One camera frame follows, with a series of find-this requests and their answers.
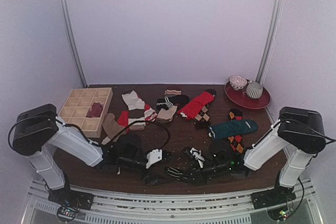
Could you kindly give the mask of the black striped ankle sock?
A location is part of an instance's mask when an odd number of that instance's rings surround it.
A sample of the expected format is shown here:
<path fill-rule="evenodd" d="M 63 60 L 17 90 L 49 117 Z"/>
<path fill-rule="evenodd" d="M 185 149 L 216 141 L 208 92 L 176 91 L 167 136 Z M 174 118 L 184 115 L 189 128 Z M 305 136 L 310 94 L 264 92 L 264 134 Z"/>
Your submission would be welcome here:
<path fill-rule="evenodd" d="M 190 182 L 190 177 L 188 176 L 188 173 L 185 170 L 174 167 L 165 167 L 164 171 L 167 175 L 173 177 L 175 180 L 185 183 Z"/>

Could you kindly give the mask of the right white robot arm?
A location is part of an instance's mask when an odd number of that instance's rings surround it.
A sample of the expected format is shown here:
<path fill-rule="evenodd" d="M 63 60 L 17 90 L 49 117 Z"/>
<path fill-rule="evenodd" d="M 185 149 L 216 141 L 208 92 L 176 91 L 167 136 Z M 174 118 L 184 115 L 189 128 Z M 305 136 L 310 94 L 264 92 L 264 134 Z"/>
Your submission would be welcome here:
<path fill-rule="evenodd" d="M 213 140 L 212 160 L 206 161 L 198 151 L 190 154 L 199 165 L 179 176 L 183 182 L 204 185 L 213 175 L 228 174 L 231 177 L 246 178 L 251 171 L 259 170 L 263 164 L 282 149 L 291 145 L 296 150 L 280 170 L 278 185 L 269 192 L 272 203 L 279 204 L 289 196 L 301 173 L 310 160 L 326 147 L 322 115 L 314 110 L 283 107 L 278 120 L 267 133 L 242 154 L 235 155 L 224 139 L 236 135 L 256 132 L 258 125 L 253 120 L 232 120 L 208 127 Z"/>

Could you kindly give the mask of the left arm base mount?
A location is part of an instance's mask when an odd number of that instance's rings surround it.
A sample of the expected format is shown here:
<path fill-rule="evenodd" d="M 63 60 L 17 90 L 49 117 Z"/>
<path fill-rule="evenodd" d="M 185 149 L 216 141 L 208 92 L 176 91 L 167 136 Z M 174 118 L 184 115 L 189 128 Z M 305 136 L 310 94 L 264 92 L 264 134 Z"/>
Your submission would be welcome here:
<path fill-rule="evenodd" d="M 69 223 L 76 219 L 80 210 L 90 210 L 94 195 L 86 192 L 72 190 L 68 182 L 61 189 L 53 190 L 47 183 L 48 200 L 60 206 L 56 210 L 56 217 L 63 223 Z"/>

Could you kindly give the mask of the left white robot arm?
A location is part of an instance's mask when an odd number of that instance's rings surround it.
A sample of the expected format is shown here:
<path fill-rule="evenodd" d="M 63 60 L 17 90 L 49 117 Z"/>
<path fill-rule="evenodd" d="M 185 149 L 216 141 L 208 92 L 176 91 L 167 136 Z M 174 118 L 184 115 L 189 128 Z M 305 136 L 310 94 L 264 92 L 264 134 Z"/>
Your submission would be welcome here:
<path fill-rule="evenodd" d="M 130 132 L 131 123 L 106 143 L 98 143 L 85 136 L 83 130 L 65 122 L 53 104 L 25 111 L 18 115 L 7 135 L 9 147 L 25 156 L 46 182 L 49 189 L 64 205 L 71 205 L 76 197 L 70 190 L 66 174 L 54 161 L 48 146 L 55 146 L 84 162 L 87 166 L 115 172 L 119 168 L 137 170 L 146 185 L 160 185 L 168 179 L 150 171 L 157 163 L 171 159 L 163 146 L 144 153 L 141 138 Z"/>

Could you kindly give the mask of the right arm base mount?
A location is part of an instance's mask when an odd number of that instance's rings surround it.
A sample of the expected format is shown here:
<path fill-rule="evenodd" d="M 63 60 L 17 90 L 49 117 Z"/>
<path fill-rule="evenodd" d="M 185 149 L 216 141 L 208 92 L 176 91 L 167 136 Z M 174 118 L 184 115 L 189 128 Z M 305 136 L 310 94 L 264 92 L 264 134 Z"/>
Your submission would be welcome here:
<path fill-rule="evenodd" d="M 254 209 L 267 209 L 267 215 L 274 221 L 284 221 L 290 215 L 289 203 L 296 199 L 292 188 L 282 187 L 278 183 L 273 189 L 251 194 Z"/>

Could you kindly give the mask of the purple magenta striped sock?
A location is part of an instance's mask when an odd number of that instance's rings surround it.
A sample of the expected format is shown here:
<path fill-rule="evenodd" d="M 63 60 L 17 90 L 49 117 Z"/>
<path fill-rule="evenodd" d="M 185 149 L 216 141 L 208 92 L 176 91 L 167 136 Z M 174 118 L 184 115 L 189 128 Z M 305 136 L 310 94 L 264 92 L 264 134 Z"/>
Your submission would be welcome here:
<path fill-rule="evenodd" d="M 99 118 L 103 111 L 103 105 L 101 103 L 93 103 L 86 115 L 87 118 Z"/>

